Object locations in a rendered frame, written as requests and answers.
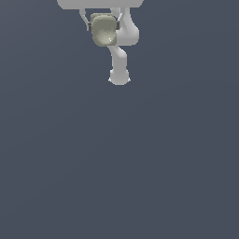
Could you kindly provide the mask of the olive green rounded object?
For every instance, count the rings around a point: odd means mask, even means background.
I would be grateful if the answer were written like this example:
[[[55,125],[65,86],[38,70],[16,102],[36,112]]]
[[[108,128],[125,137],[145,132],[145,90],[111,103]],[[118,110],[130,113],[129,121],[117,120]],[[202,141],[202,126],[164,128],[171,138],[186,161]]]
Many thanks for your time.
[[[112,13],[91,14],[91,34],[98,47],[115,46],[117,44],[118,22]]]

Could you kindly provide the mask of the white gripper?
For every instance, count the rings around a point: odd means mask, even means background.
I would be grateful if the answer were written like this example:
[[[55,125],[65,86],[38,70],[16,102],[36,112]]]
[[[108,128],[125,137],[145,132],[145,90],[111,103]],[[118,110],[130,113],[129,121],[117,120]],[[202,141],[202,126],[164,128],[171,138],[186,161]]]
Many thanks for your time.
[[[86,17],[85,8],[140,7],[144,0],[57,0],[62,9],[79,9],[79,15],[85,22],[87,31],[91,31],[91,22]],[[114,14],[116,30],[120,29],[122,13]]]

